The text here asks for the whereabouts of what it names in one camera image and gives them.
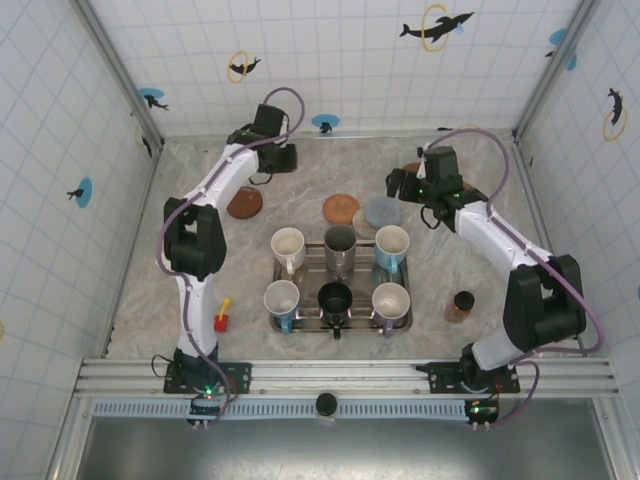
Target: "round coaster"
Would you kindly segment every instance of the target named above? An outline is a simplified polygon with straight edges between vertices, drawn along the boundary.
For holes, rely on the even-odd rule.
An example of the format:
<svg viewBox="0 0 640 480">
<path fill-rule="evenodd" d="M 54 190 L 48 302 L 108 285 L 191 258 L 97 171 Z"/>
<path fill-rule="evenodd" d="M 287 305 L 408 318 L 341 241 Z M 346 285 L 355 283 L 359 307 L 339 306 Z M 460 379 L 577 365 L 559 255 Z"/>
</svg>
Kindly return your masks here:
<svg viewBox="0 0 640 480">
<path fill-rule="evenodd" d="M 369 225 L 367 219 L 364 218 L 364 210 L 362 209 L 358 210 L 353 216 L 353 229 L 362 238 L 366 238 L 368 240 L 376 238 L 376 233 L 378 233 L 378 229 Z"/>
<path fill-rule="evenodd" d="M 322 206 L 322 215 L 332 225 L 351 225 L 353 215 L 360 209 L 360 204 L 351 195 L 338 193 L 332 195 Z"/>
<path fill-rule="evenodd" d="M 233 197 L 227 212 L 233 218 L 246 220 L 255 217 L 262 209 L 262 194 L 253 187 L 242 187 Z"/>
<path fill-rule="evenodd" d="M 399 225 L 402 212 L 398 202 L 389 197 L 376 197 L 364 206 L 364 218 L 374 228 Z"/>
</svg>

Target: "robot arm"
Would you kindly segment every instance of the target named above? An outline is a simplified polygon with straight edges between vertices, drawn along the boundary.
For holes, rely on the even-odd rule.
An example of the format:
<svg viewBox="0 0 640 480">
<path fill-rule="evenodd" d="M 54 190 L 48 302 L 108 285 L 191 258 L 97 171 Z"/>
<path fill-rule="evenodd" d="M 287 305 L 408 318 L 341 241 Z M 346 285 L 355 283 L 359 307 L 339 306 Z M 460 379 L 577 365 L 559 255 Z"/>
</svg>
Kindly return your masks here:
<svg viewBox="0 0 640 480">
<path fill-rule="evenodd" d="M 170 198 L 165 203 L 166 221 L 187 199 L 200 194 L 167 228 L 163 261 L 166 267 L 183 274 L 175 277 L 180 292 L 181 318 L 186 316 L 195 342 L 207 356 L 216 355 L 213 283 L 227 252 L 218 212 L 227 208 L 251 175 L 293 172 L 297 167 L 295 145 L 282 147 L 281 144 L 266 143 L 237 152 L 245 145 L 276 137 L 287 130 L 288 116 L 282 110 L 259 105 L 254 122 L 227 138 L 222 156 L 202 182 L 183 198 Z M 195 362 L 198 352 L 185 331 L 184 322 L 181 325 L 176 353 L 181 358 L 185 355 L 186 358 L 193 357 Z"/>
<path fill-rule="evenodd" d="M 418 149 L 418 153 L 423 159 L 420 170 L 394 169 L 387 177 L 387 195 L 430 209 L 439 222 L 473 243 L 508 282 L 502 324 L 488 337 L 465 347 L 457 364 L 462 382 L 472 390 L 482 390 L 506 371 L 509 362 L 542 345 L 582 333 L 586 327 L 584 310 L 531 254 L 581 294 L 580 268 L 571 256 L 554 257 L 497 213 L 489 213 L 487 197 L 464 187 L 453 148 Z"/>
</svg>

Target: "stainless steel cup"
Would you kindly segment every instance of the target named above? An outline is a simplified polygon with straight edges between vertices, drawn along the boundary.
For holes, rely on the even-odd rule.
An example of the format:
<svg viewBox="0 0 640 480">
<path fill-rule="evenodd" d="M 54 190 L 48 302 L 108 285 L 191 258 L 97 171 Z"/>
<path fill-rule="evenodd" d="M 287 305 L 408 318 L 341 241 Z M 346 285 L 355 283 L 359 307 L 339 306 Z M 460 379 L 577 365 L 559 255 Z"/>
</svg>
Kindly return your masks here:
<svg viewBox="0 0 640 480">
<path fill-rule="evenodd" d="M 334 225 L 324 235 L 327 268 L 342 276 L 356 262 L 356 233 L 346 225 Z"/>
</svg>

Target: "yellow ring sticker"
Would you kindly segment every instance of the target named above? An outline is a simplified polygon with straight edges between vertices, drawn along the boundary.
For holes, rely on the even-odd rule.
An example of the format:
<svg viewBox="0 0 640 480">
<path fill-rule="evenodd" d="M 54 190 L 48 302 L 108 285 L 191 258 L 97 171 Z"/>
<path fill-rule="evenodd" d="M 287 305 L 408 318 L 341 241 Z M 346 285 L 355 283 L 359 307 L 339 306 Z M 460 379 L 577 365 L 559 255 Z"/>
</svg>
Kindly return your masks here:
<svg viewBox="0 0 640 480">
<path fill-rule="evenodd" d="M 136 141 L 136 145 L 138 146 L 138 148 L 142 148 L 144 147 L 144 144 L 138 141 L 138 138 L 142 138 L 142 136 L 138 137 L 139 132 L 140 132 L 140 125 L 136 125 L 136 130 L 135 132 L 133 132 L 133 139 Z"/>
<path fill-rule="evenodd" d="M 233 61 L 238 58 L 240 55 L 244 56 L 244 70 L 242 72 L 242 76 L 238 79 L 233 79 L 231 78 L 231 65 L 233 64 Z M 231 83 L 240 83 L 244 77 L 247 76 L 247 69 L 249 68 L 249 54 L 244 51 L 244 50 L 240 50 L 236 53 L 233 54 L 233 57 L 231 57 L 231 60 L 229 60 L 229 65 L 227 66 L 227 78 L 229 79 L 229 81 Z"/>
<path fill-rule="evenodd" d="M 422 38 L 422 48 L 424 48 L 425 52 L 430 52 L 430 53 L 439 52 L 440 50 L 442 50 L 447 45 L 447 42 L 449 41 L 449 34 L 448 33 L 444 37 L 444 43 L 442 45 L 440 45 L 438 48 L 431 48 L 424 41 L 425 40 L 425 36 L 424 36 L 424 26 L 425 25 L 424 24 L 427 21 L 427 15 L 429 15 L 429 12 L 431 10 L 433 10 L 434 8 L 439 8 L 444 13 L 447 13 L 447 9 L 444 8 L 444 6 L 439 4 L 439 3 L 434 3 L 433 5 L 430 5 L 424 11 L 424 15 L 422 16 L 422 24 L 420 25 L 420 38 Z"/>
<path fill-rule="evenodd" d="M 609 123 L 609 120 L 613 116 L 613 111 L 609 112 L 609 114 L 605 117 L 604 124 L 602 125 L 602 138 L 604 138 L 605 141 L 613 142 L 614 140 L 617 140 L 620 135 L 622 135 L 622 132 L 624 132 L 624 129 L 627 128 L 627 123 L 629 123 L 629 112 L 627 112 L 627 109 L 624 107 L 622 107 L 622 111 L 624 112 L 624 122 L 622 124 L 622 128 L 613 137 L 607 136 L 607 125 Z"/>
</svg>

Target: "brown coaster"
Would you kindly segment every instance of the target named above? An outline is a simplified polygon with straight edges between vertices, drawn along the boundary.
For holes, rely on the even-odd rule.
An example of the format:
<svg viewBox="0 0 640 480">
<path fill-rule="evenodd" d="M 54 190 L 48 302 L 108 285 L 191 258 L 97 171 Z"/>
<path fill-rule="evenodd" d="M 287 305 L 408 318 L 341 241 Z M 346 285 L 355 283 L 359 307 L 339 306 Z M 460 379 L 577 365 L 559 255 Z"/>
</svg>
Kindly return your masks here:
<svg viewBox="0 0 640 480">
<path fill-rule="evenodd" d="M 233 197 L 227 212 L 233 218 L 246 220 L 255 217 L 262 209 L 262 194 L 253 187 L 242 187 Z"/>
<path fill-rule="evenodd" d="M 332 195 L 322 206 L 322 215 L 332 225 L 351 225 L 353 216 L 360 210 L 360 204 L 351 195 Z"/>
</svg>

